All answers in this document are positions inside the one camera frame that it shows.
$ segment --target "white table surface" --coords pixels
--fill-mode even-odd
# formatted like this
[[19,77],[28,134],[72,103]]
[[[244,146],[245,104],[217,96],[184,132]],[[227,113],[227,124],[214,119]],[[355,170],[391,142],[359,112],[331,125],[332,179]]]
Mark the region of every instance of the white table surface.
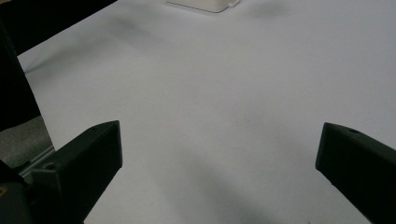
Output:
[[19,59],[55,148],[120,121],[124,165],[86,224],[364,224],[315,160],[324,122],[396,147],[395,11],[119,0]]

